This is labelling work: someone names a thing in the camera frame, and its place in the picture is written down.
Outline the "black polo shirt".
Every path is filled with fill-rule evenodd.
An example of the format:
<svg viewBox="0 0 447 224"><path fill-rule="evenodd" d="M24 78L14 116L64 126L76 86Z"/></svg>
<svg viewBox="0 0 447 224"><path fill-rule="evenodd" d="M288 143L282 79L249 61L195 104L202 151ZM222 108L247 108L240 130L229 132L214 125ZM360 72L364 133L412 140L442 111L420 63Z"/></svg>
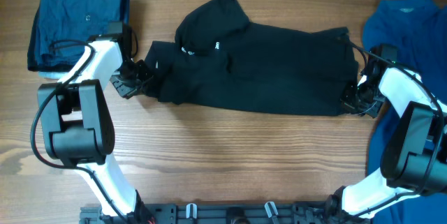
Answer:
<svg viewBox="0 0 447 224"><path fill-rule="evenodd" d="M252 22L237 0L211 0L188 14L173 42L154 41L146 94L273 114L338 116L358 62L345 27L307 33Z"/></svg>

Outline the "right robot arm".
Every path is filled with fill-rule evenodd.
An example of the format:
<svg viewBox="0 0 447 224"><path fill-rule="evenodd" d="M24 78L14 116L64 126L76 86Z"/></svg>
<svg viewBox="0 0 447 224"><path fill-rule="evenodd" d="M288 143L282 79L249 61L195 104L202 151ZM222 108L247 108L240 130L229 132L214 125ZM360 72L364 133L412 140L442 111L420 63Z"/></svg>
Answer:
<svg viewBox="0 0 447 224"><path fill-rule="evenodd" d="M358 90L379 92L400 120L377 170L330 195L324 216L360 223L417 197L446 193L446 112L419 75L394 65L369 64Z"/></svg>

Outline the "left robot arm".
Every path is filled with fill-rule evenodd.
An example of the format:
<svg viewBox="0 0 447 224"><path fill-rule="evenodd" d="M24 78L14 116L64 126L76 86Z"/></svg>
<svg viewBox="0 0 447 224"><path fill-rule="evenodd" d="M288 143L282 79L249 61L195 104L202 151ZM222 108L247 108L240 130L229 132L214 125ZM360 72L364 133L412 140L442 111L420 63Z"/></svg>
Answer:
<svg viewBox="0 0 447 224"><path fill-rule="evenodd" d="M116 79L136 90L141 63L134 62L138 39L132 32L93 35L86 41L52 42L51 51L85 50L74 67L55 83L38 89L38 111L30 130L34 156L49 167L73 170L100 202L102 223L155 223L139 192L121 171L113 150L115 129L103 90Z"/></svg>

